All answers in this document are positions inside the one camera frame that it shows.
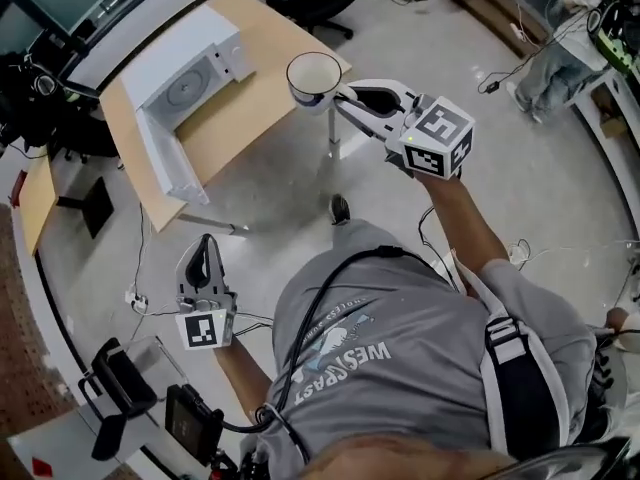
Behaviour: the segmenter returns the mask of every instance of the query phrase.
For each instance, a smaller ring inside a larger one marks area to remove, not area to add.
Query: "cup handle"
[[[354,91],[351,87],[349,87],[346,84],[339,83],[337,92],[342,94],[347,99],[358,101],[358,94],[356,93],[356,91]]]

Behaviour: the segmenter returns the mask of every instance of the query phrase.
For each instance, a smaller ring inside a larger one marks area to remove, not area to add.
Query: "gray t-shirt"
[[[276,308],[273,347],[276,403],[288,353],[311,300],[354,249],[324,253],[285,288]],[[584,419],[595,340],[561,297],[527,281],[503,260],[480,276],[507,310],[541,338],[564,383],[571,436]],[[413,258],[371,258],[350,265],[313,319],[282,415],[312,457],[340,439],[399,433],[447,449],[490,447],[480,362],[487,309],[453,291]],[[259,437],[271,478],[303,467],[282,425]]]

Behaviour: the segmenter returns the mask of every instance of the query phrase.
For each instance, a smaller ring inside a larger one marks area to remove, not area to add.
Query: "cup rim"
[[[319,53],[320,55],[324,55],[325,57],[329,57],[331,60],[333,60],[337,65],[338,65],[338,71],[340,72],[339,76],[338,76],[338,81],[336,82],[336,84],[329,90],[327,91],[323,91],[322,93],[317,93],[317,92],[306,92],[306,91],[301,91],[300,89],[298,89],[293,82],[291,81],[291,79],[289,78],[289,68],[291,67],[291,64],[293,64],[295,62],[295,60],[298,57],[302,57],[303,55],[307,55],[309,53]],[[289,62],[289,64],[287,64],[287,69],[285,72],[285,76],[287,77],[287,82],[289,83],[289,85],[291,87],[293,87],[296,91],[302,93],[302,94],[308,94],[309,96],[314,96],[316,94],[324,94],[326,92],[331,92],[333,91],[336,87],[338,87],[338,85],[340,85],[340,81],[342,80],[342,66],[340,65],[340,63],[338,62],[338,59],[336,59],[333,55],[329,55],[328,53],[324,53],[324,52],[316,52],[316,51],[311,51],[311,52],[304,52],[304,53],[299,53],[298,55],[296,55],[293,59],[291,59],[291,62]]]

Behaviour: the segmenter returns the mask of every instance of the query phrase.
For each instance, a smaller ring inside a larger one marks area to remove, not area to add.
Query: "tile floor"
[[[476,91],[478,80],[503,71],[517,58],[488,30],[448,0],[406,7],[384,0],[358,0],[339,21],[356,35],[344,41],[334,31],[319,37],[353,66],[350,79],[398,79],[417,91],[444,95],[477,119],[475,151],[464,181],[491,226],[505,241],[526,238],[534,252],[559,246],[585,248],[632,238],[632,230],[613,179],[598,147],[579,119],[563,111],[548,126],[531,122],[514,107],[504,90]],[[354,130],[339,123],[345,142]],[[344,158],[335,172],[325,169],[327,126],[323,118],[294,113],[242,153],[208,187],[213,204],[205,211],[220,220],[256,229],[250,238],[219,237],[228,284],[246,310],[273,314],[276,300],[292,275],[317,253],[330,247],[325,216],[326,194],[341,191],[352,214],[394,233],[426,258],[416,225],[429,206],[424,190],[382,162],[382,146],[366,141]],[[104,173],[116,207],[100,236],[92,241],[80,217],[58,209],[40,249],[54,296],[80,353],[90,360],[110,336],[130,338],[139,317],[124,303],[133,281],[140,246],[140,211],[126,173],[113,162],[90,162],[71,180],[69,191],[83,194]],[[175,296],[175,263],[206,228],[172,223],[153,233],[139,276],[140,291],[151,311]],[[435,215],[427,236],[442,252],[446,244]],[[148,237],[148,221],[145,235]],[[626,274],[621,245],[587,254],[549,252],[524,272],[539,284],[567,297],[594,324],[616,299]],[[242,421],[215,361],[207,352],[182,350],[170,316],[149,317],[138,336],[157,334],[186,370],[191,382],[230,420]],[[273,372],[270,332],[243,338],[268,372]],[[232,456],[238,442],[225,433]]]

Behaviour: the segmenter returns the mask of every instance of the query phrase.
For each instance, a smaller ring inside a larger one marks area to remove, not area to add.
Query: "white cup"
[[[296,105],[315,116],[329,108],[337,93],[358,99],[351,87],[340,83],[341,79],[340,63],[326,53],[302,53],[287,66],[289,90]]]

